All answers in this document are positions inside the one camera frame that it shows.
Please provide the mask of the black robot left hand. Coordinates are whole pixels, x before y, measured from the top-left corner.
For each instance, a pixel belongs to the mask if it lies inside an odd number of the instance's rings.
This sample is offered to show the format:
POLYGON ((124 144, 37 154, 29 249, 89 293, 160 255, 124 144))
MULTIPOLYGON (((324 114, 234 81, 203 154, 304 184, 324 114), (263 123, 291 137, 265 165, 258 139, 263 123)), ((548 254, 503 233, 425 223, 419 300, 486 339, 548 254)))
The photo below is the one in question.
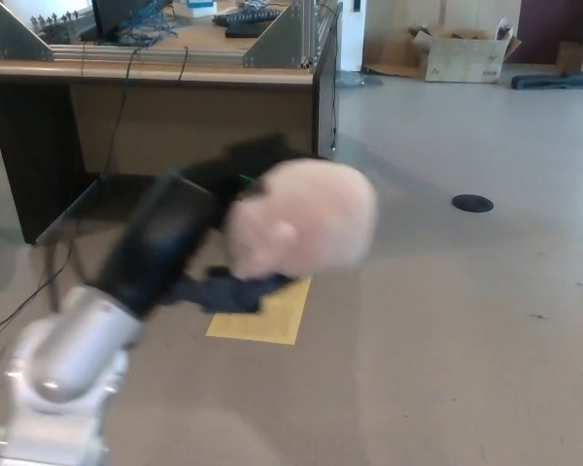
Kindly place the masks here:
POLYGON ((274 134, 232 145, 220 155, 158 178, 99 272, 86 281, 127 308, 147 317, 158 305, 191 302, 210 313, 255 314, 264 297, 292 284, 279 273, 242 280, 226 266, 211 266, 204 280, 185 274, 205 237, 220 229, 233 201, 261 193, 259 177, 275 165, 311 159, 274 134))

